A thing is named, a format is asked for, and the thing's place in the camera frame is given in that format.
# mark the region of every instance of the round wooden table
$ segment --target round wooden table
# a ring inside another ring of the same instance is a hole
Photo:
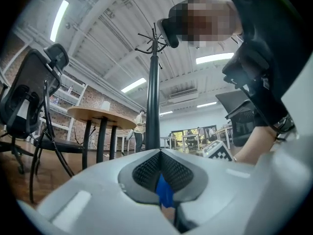
[[[97,156],[96,162],[103,162],[103,147],[104,138],[106,135],[106,129],[112,129],[111,132],[111,143],[110,143],[110,160],[114,159],[114,146],[115,146],[115,135],[116,129],[128,130],[134,129],[136,124],[133,120],[125,117],[121,114],[105,111],[96,108],[73,106],[67,110],[67,114],[86,124],[85,134],[84,134],[84,152],[83,152],[83,169],[87,168],[87,152],[88,152],[88,142],[89,133],[91,125],[99,126],[99,136],[97,144]]]

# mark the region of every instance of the desk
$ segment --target desk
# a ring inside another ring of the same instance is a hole
[[[172,142],[171,140],[173,139],[174,140],[174,143],[175,143],[175,149],[176,149],[176,138],[175,137],[161,137],[160,139],[163,139],[164,140],[164,149],[166,148],[166,141],[169,140],[170,142],[170,149],[172,149]]]
[[[198,141],[198,150],[200,150],[200,144],[199,144],[199,136],[198,136],[198,134],[190,134],[190,135],[182,136],[182,151],[185,152],[185,141],[184,141],[184,139],[185,139],[185,138],[188,138],[188,137],[196,137],[196,138],[197,138],[197,141]]]
[[[215,132],[215,134],[217,135],[217,139],[218,140],[221,140],[221,137],[220,137],[220,133],[223,133],[225,132],[225,135],[226,135],[226,142],[227,142],[227,149],[230,150],[230,143],[229,143],[229,135],[228,135],[228,131],[232,132],[233,130],[233,127],[232,126],[227,126],[227,127],[224,127],[218,131]]]
[[[116,152],[116,149],[117,149],[117,139],[118,138],[122,138],[122,154],[124,154],[124,143],[125,143],[125,138],[127,137],[127,135],[116,135],[116,139],[115,139],[115,149],[114,151]],[[129,151],[129,142],[131,139],[134,139],[135,137],[132,136],[130,139],[128,139],[127,141],[127,151]]]
[[[110,160],[114,159],[114,145],[117,127],[122,130],[134,129],[136,124],[128,117],[124,117],[115,112],[109,112],[101,109],[72,106],[67,110],[67,114],[86,124],[84,134],[84,151],[83,151],[83,169],[87,168],[88,141],[91,125],[99,126],[99,136],[97,145],[96,162],[103,162],[103,147],[106,129],[112,129],[110,143]]]

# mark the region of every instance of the fluorescent light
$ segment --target fluorescent light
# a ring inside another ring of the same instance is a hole
[[[206,56],[206,57],[199,57],[196,59],[196,63],[198,65],[198,64],[202,64],[202,63],[216,61],[216,60],[230,59],[230,58],[232,58],[233,55],[234,55],[234,53],[232,52],[232,53],[210,55],[210,56]]]
[[[136,82],[130,84],[129,86],[125,87],[124,89],[122,89],[122,92],[126,93],[126,92],[132,90],[133,88],[135,88],[135,87],[137,87],[137,86],[139,86],[145,82],[147,82],[146,79],[141,78],[141,79],[137,80]]]
[[[58,33],[58,29],[62,20],[62,17],[67,9],[68,6],[68,2],[63,0],[63,2],[61,3],[61,6],[59,8],[59,11],[57,13],[57,16],[55,17],[54,23],[53,23],[53,27],[52,27],[52,31],[51,31],[51,36],[50,36],[50,40],[55,42],[55,39],[57,37],[57,33]]]
[[[170,114],[170,113],[173,113],[172,111],[170,112],[164,112],[164,113],[160,113],[160,115],[166,115],[166,114]]]
[[[217,102],[213,102],[213,103],[208,103],[208,104],[198,105],[198,106],[197,106],[197,108],[201,108],[201,107],[205,107],[205,106],[209,106],[209,105],[213,105],[213,104],[217,104]]]

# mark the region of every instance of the black coat rack pole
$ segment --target black coat rack pole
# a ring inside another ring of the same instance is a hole
[[[150,59],[150,72],[148,82],[148,101],[147,101],[147,125],[146,125],[146,150],[160,148],[160,123],[159,123],[159,62],[157,53],[161,52],[167,45],[159,42],[160,36],[157,35],[156,24],[152,29],[153,37],[149,38],[152,46],[146,51],[135,49],[145,54],[152,54]]]

